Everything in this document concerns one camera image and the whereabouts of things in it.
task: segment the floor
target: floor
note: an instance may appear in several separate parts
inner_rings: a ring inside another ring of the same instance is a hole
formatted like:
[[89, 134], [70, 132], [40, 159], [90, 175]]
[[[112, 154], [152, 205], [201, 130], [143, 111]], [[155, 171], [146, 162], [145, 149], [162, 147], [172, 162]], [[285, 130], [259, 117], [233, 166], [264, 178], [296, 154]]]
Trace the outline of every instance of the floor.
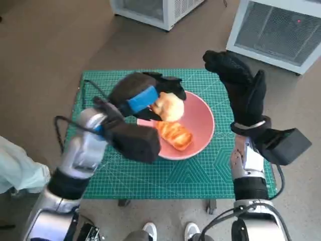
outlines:
[[[170, 33], [114, 17], [106, 0], [2, 0], [0, 15], [0, 135], [27, 150], [37, 162], [55, 168], [59, 147], [53, 116], [69, 116], [82, 70], [200, 68], [202, 54], [224, 50], [238, 1], [207, 1]], [[284, 168], [286, 190], [275, 206], [293, 240], [321, 236], [321, 62], [304, 76], [242, 57], [253, 72], [267, 73], [265, 113], [277, 129], [299, 128], [313, 146]], [[17, 224], [0, 231], [2, 240], [17, 240], [35, 195], [9, 200], [0, 195], [0, 219]], [[218, 212], [232, 205], [220, 200]], [[84, 200], [82, 212], [95, 220], [107, 240], [122, 240], [146, 221], [154, 221], [159, 240], [182, 240], [188, 221], [201, 228], [211, 217], [201, 200], [137, 200], [125, 209], [114, 200]], [[232, 221], [209, 234], [230, 240]]]

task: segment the blue strap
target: blue strap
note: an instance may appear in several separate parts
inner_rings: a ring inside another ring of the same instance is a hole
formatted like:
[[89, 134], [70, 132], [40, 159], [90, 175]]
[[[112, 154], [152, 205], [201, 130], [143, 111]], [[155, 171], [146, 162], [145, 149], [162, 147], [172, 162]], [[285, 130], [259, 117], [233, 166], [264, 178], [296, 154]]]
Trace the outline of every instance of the blue strap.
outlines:
[[153, 104], [158, 99], [158, 93], [154, 86], [148, 87], [132, 99], [127, 100], [130, 108], [134, 113], [140, 112], [147, 106]]

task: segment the bread roll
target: bread roll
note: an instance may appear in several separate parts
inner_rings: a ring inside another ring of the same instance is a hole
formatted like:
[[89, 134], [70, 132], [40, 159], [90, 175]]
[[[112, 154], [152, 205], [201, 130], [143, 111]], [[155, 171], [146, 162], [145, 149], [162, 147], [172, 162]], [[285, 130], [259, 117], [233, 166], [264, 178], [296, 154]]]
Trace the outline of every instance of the bread roll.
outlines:
[[193, 135], [178, 122], [156, 122], [158, 134], [175, 149], [185, 150], [193, 141]]
[[151, 105], [152, 111], [163, 121], [178, 121], [184, 114], [184, 102], [173, 93], [160, 93], [160, 97]]

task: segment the sneaker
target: sneaker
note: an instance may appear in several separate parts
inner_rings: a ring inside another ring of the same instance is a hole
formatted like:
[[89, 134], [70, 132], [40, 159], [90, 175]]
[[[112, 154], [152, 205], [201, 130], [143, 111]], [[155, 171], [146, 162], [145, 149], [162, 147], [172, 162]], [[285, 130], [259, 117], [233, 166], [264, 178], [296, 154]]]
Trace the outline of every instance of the sneaker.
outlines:
[[144, 230], [145, 232], [148, 232], [149, 236], [152, 237], [153, 241], [157, 241], [157, 229], [155, 224], [153, 224], [152, 222], [148, 222], [144, 225], [142, 230]]
[[199, 227], [195, 223], [189, 222], [185, 228], [184, 241], [188, 241], [197, 233], [201, 233]]

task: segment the green cutting mat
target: green cutting mat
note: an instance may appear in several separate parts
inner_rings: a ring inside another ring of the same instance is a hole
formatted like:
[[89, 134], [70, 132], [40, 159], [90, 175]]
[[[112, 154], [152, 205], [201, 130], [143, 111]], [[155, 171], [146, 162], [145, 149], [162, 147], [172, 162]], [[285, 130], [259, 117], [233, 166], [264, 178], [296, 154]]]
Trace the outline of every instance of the green cutting mat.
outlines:
[[[134, 70], [86, 71], [83, 73], [73, 108], [73, 120], [81, 112], [81, 86], [84, 79], [96, 82], [109, 93], [118, 80]], [[185, 90], [200, 96], [212, 109], [215, 132], [211, 143], [198, 155], [184, 161], [158, 158], [152, 165], [127, 160], [112, 147], [107, 147], [104, 159], [90, 181], [85, 198], [112, 199], [174, 199], [174, 198], [234, 198], [229, 157], [234, 146], [230, 131], [233, 115], [223, 84], [216, 74], [205, 69], [139, 69], [157, 71], [167, 76], [183, 79]], [[90, 85], [85, 89], [86, 106], [99, 93]], [[75, 129], [68, 128], [66, 144]], [[270, 195], [276, 193], [275, 180], [270, 165], [265, 163], [265, 173]]]

